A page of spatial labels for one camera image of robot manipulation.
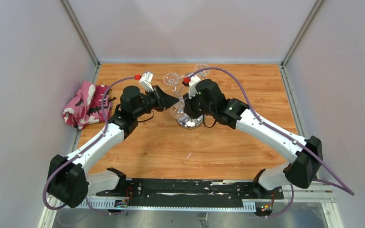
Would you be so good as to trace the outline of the chrome wine glass rack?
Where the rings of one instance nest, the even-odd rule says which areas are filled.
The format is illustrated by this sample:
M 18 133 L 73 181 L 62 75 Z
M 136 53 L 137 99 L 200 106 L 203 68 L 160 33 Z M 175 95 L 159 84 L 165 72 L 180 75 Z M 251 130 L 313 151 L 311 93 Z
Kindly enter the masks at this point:
M 179 83 L 175 86 L 174 92 L 176 93 L 177 98 L 183 100 L 183 95 L 188 93 L 188 89 L 182 84 L 183 78 L 187 75 L 183 75 L 179 79 Z M 183 129 L 193 130 L 200 127 L 203 124 L 204 117 L 201 116 L 198 119 L 190 118 L 186 113 L 180 119 L 175 119 L 177 124 Z

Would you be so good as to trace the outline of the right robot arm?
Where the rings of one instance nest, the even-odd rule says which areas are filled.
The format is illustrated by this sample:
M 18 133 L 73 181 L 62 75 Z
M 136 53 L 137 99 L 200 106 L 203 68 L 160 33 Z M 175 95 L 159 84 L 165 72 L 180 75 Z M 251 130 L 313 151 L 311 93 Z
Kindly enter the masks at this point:
M 227 99 L 216 82 L 196 77 L 183 80 L 189 88 L 183 98 L 184 111 L 191 118 L 209 115 L 217 123 L 247 133 L 281 154 L 286 162 L 272 169 L 262 169 L 254 178 L 253 194 L 265 198 L 271 190 L 292 184 L 307 189 L 316 178 L 321 164 L 322 142 L 286 131 L 251 110 L 243 101 Z

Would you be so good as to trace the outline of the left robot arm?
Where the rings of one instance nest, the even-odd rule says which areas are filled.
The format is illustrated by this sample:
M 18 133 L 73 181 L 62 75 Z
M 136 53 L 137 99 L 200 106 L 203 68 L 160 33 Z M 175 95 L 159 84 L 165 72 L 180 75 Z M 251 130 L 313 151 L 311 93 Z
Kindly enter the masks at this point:
M 118 110 L 97 135 L 67 156 L 56 155 L 52 158 L 43 196 L 50 194 L 70 208 L 80 205 L 87 196 L 105 190 L 122 196 L 127 184 L 122 180 L 120 171 L 108 168 L 91 175 L 89 171 L 110 149 L 135 130 L 140 116 L 152 111 L 165 111 L 178 102 L 177 97 L 165 93 L 157 85 L 145 93 L 134 85 L 126 87 Z

